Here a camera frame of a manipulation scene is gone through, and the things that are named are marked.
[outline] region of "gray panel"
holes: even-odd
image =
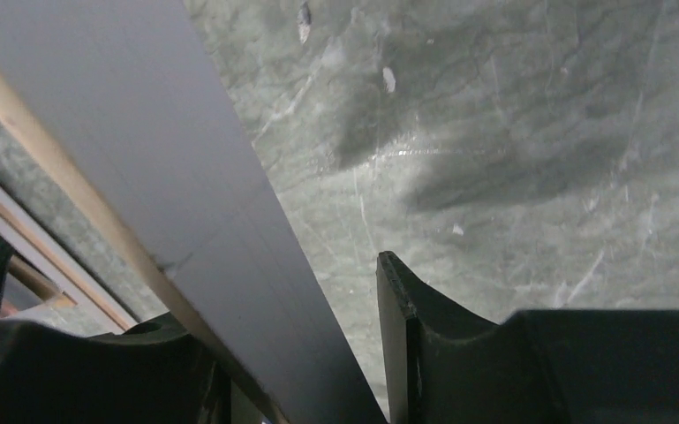
[[[0,70],[294,424],[383,420],[182,4],[1,2]]]

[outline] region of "concrete floor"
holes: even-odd
[[[678,0],[186,5],[383,404],[379,251],[496,321],[679,307]]]

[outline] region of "debris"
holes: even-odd
[[[388,66],[383,67],[383,83],[386,85],[386,93],[393,93],[396,91],[396,78],[394,72]]]
[[[303,2],[298,10],[298,35],[300,37],[300,44],[305,44],[308,41],[308,35],[311,33],[311,10],[308,8],[308,2]]]

